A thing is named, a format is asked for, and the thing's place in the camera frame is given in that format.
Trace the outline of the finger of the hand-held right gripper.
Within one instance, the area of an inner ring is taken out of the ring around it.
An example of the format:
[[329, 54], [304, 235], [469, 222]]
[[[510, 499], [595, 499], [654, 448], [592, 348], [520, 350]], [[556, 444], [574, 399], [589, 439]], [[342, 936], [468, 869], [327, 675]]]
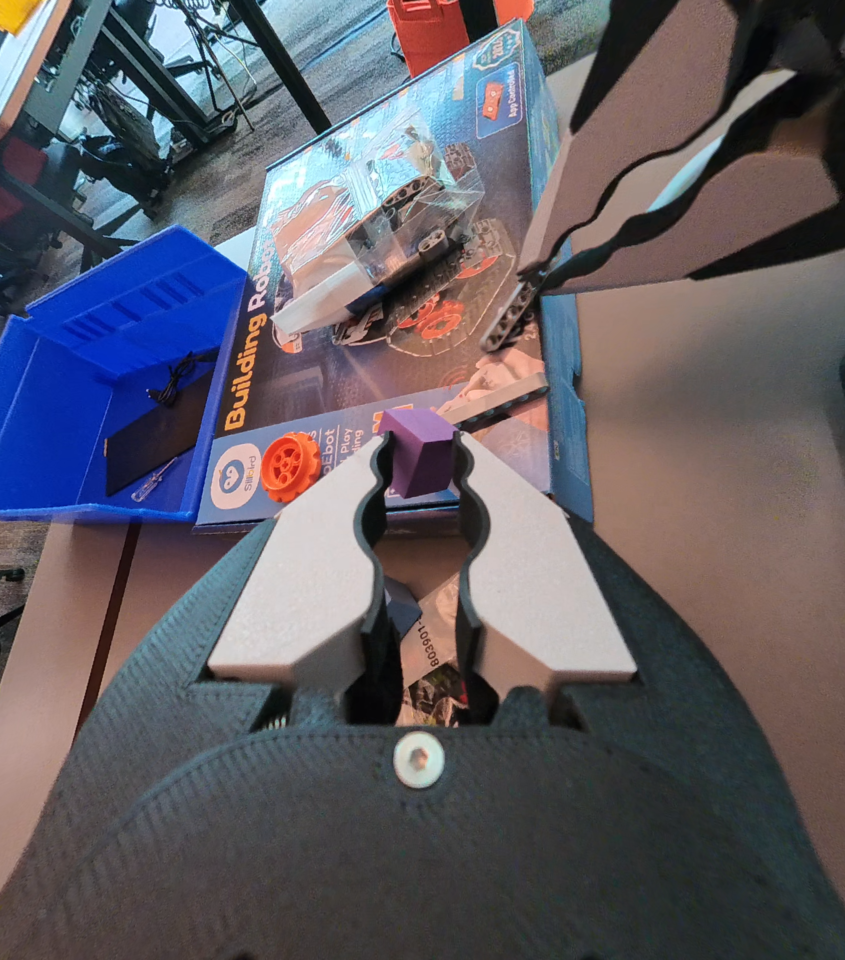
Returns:
[[[571, 234], [597, 221], [628, 174], [676, 154], [724, 116], [773, 61], [789, 10], [613, 10], [525, 235], [518, 270], [548, 273]], [[699, 273], [792, 261], [764, 249], [783, 230]]]
[[540, 293], [689, 279], [834, 207], [839, 195], [823, 151], [835, 97], [825, 78], [799, 74], [766, 89], [645, 212], [549, 270]]

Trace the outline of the blue plastic storage bin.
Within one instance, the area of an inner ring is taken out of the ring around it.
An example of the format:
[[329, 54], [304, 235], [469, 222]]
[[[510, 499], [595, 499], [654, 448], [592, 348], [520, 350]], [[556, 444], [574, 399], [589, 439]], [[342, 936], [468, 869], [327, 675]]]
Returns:
[[130, 390], [158, 369], [220, 348], [247, 260], [174, 225], [128, 247], [12, 316], [0, 338], [0, 522], [196, 520], [214, 427], [142, 503], [105, 491], [105, 436]]

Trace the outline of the flat black rectangular panel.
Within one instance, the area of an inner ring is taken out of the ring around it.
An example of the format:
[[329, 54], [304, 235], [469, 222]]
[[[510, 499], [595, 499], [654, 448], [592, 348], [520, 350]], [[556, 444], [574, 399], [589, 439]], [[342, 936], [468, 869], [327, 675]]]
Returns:
[[190, 351], [129, 391], [129, 414], [120, 413], [104, 436], [108, 497], [195, 447], [218, 357], [218, 347]]

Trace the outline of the red bag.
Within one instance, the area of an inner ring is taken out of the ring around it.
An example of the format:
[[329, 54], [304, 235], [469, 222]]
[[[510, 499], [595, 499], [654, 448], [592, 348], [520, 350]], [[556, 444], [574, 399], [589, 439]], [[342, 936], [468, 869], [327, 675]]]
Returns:
[[23, 201], [4, 184], [11, 176], [22, 184], [35, 186], [45, 171], [48, 156], [21, 138], [10, 136], [0, 145], [0, 225], [23, 210]]

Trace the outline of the black metal table leg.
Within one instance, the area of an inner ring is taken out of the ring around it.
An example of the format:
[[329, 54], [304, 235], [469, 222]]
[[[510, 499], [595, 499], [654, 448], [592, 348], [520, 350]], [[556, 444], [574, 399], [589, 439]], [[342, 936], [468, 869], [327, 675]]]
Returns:
[[285, 48], [256, 1], [229, 1], [238, 18], [246, 25], [254, 44], [262, 51], [313, 131], [323, 134], [332, 122], [310, 89], [306, 79]]

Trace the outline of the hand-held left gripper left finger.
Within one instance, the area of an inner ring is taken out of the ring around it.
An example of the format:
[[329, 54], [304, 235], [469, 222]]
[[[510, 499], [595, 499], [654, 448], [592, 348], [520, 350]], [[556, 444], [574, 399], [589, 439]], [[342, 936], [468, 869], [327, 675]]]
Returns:
[[400, 643], [374, 552], [394, 452], [393, 435], [372, 439], [281, 510], [208, 657], [214, 678], [318, 690], [352, 722], [395, 722]]

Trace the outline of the small orange plastic wheel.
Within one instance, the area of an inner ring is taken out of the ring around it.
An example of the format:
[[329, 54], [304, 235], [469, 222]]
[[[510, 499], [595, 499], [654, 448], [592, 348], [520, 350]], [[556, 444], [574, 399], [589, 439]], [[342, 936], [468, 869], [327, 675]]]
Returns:
[[322, 453], [309, 433], [290, 432], [274, 439], [262, 455], [260, 483], [280, 504], [297, 499], [320, 477]]

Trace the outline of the light wooden side table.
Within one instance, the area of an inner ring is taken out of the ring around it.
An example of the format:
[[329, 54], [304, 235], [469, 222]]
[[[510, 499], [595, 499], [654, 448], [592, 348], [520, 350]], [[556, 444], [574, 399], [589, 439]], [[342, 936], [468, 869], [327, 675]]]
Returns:
[[30, 118], [56, 135], [99, 38], [111, 47], [108, 58], [144, 93], [155, 111], [181, 131], [194, 150], [208, 147], [232, 129], [225, 123], [232, 114], [205, 113], [115, 2], [81, 2], [81, 6], [81, 29], [70, 40], [59, 78], [48, 91], [32, 92], [32, 88], [72, 2], [38, 2], [21, 32], [4, 41], [0, 49], [0, 143], [20, 117]]

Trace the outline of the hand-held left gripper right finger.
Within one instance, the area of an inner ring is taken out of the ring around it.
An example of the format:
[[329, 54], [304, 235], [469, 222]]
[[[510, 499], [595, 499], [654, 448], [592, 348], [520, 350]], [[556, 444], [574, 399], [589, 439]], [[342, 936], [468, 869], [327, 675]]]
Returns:
[[573, 684], [628, 684], [637, 664], [565, 512], [469, 434], [454, 438], [468, 553], [455, 643], [474, 723], [517, 689], [551, 708]]

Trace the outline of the dark blue cardboard kit box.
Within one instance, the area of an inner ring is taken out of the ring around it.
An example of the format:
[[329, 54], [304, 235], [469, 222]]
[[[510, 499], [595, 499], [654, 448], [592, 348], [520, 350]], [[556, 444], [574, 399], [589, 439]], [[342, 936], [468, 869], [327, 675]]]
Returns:
[[[269, 227], [402, 110], [419, 112], [441, 147], [463, 141], [475, 154], [485, 194], [469, 238], [356, 318], [286, 339], [272, 317], [290, 287]], [[373, 438], [386, 409], [436, 411], [468, 388], [536, 373], [548, 380], [545, 395], [472, 434], [563, 509], [594, 518], [574, 298], [546, 297], [512, 345], [494, 353], [479, 345], [517, 287], [524, 236], [557, 152], [544, 67], [525, 22], [514, 19], [267, 169], [242, 303], [210, 395], [200, 531], [246, 530], [283, 508], [256, 469], [286, 433], [308, 433], [328, 474]]]

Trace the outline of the purple wooden cube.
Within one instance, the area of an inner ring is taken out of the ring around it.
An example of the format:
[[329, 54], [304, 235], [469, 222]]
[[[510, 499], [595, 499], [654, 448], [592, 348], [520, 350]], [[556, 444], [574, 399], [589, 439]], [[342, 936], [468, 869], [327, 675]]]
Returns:
[[382, 412], [379, 433], [391, 433], [392, 483], [402, 499], [440, 494], [453, 480], [456, 428], [433, 409], [393, 407]]

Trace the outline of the blue wooden cube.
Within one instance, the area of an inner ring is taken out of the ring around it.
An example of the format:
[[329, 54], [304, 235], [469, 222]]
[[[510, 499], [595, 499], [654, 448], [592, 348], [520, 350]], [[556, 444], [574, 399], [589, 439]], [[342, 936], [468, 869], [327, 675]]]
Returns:
[[422, 610], [419, 602], [405, 583], [392, 577], [383, 578], [384, 597], [392, 630], [401, 642], [421, 619]]

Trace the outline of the orange tote bag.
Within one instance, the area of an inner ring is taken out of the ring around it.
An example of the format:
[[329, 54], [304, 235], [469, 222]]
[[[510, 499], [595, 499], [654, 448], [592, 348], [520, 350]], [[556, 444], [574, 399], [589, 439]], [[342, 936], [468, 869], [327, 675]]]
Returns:
[[417, 77], [487, 38], [514, 19], [527, 20], [534, 1], [387, 1], [395, 38]]

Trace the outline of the small clear-handled screwdriver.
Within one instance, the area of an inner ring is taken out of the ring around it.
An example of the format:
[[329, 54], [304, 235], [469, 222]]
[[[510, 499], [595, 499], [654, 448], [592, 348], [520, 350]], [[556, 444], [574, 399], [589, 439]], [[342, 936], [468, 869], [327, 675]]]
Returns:
[[142, 503], [148, 499], [157, 487], [163, 482], [165, 474], [175, 465], [178, 457], [173, 457], [168, 462], [158, 467], [146, 480], [136, 488], [130, 495], [130, 499], [136, 503]]

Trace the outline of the light grey perforated beam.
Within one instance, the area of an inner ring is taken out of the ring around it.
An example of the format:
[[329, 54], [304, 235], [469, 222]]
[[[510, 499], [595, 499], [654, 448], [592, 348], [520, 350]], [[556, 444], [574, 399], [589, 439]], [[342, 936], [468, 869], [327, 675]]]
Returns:
[[535, 271], [516, 284], [512, 295], [500, 308], [479, 342], [480, 349], [485, 354], [493, 354], [512, 346], [523, 333], [526, 324], [535, 319], [541, 285], [542, 277]]

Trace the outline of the clear bag with white flap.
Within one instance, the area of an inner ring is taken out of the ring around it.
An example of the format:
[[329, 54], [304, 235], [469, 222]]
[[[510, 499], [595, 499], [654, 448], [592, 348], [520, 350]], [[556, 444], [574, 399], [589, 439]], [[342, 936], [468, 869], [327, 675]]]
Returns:
[[418, 111], [401, 110], [340, 173], [275, 214], [290, 287], [275, 330], [288, 339], [357, 318], [460, 249], [484, 194], [471, 147], [440, 146]]

